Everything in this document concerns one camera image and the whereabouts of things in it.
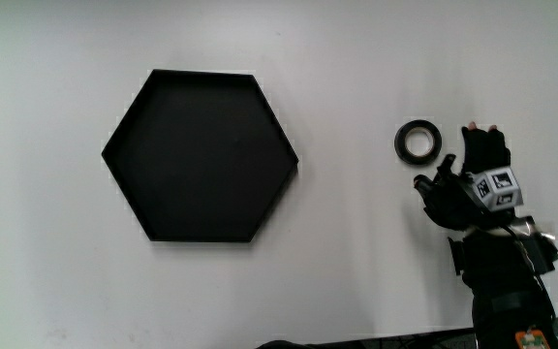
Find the person's right hand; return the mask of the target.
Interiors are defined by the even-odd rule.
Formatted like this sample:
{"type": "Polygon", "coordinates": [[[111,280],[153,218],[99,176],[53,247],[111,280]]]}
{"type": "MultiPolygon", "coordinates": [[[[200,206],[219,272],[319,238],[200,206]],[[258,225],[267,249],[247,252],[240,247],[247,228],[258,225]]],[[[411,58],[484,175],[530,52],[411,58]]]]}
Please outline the person's right hand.
{"type": "Polygon", "coordinates": [[[495,125],[484,131],[474,122],[462,127],[461,134],[464,162],[459,174],[451,170],[456,156],[450,153],[432,179],[423,174],[414,178],[414,188],[423,200],[424,212],[435,224],[454,231],[471,227],[490,230],[510,224],[516,218],[513,208],[491,211],[477,202],[475,194],[468,193],[470,180],[475,175],[511,164],[511,152],[504,134],[495,125]]]}

